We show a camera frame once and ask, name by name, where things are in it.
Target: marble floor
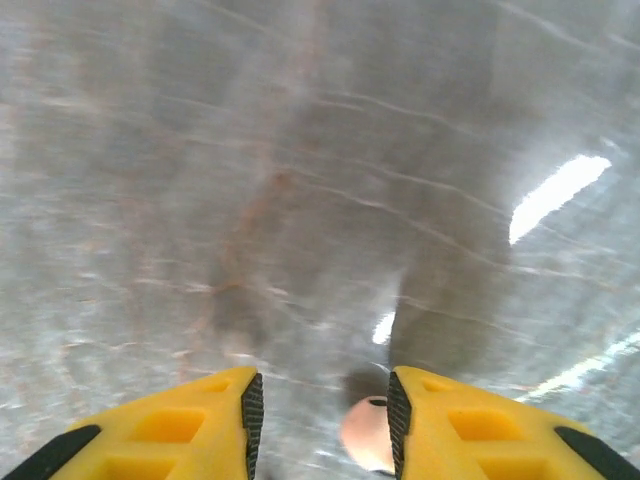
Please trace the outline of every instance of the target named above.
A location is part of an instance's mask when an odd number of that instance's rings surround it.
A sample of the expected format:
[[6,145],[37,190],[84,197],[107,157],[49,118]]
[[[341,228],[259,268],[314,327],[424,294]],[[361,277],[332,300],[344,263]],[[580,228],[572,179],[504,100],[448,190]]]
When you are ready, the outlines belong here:
[[257,478],[398,364],[640,465],[635,0],[0,0],[0,472],[233,365]]

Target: gray marble surface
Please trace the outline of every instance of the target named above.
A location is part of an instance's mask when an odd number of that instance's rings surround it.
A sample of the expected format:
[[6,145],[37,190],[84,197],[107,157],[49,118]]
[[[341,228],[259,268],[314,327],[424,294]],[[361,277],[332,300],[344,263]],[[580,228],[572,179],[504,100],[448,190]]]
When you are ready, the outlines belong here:
[[0,471],[241,364],[260,479],[397,364],[640,464],[639,113],[635,0],[0,0]]

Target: yellow plastic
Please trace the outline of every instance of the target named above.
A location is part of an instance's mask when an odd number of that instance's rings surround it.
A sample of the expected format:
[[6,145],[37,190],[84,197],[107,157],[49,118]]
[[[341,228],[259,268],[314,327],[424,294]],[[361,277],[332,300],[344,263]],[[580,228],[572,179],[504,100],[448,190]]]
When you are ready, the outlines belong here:
[[257,370],[234,368],[85,418],[102,432],[52,480],[246,480],[241,396]]
[[584,426],[449,378],[395,370],[411,404],[402,480],[602,480],[554,432]]

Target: floor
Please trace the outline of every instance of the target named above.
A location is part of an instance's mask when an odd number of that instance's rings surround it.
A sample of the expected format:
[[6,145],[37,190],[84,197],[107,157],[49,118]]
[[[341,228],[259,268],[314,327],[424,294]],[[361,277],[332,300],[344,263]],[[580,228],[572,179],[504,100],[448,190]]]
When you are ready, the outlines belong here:
[[635,0],[0,0],[0,471],[265,375],[258,479],[366,479],[398,364],[640,465]]

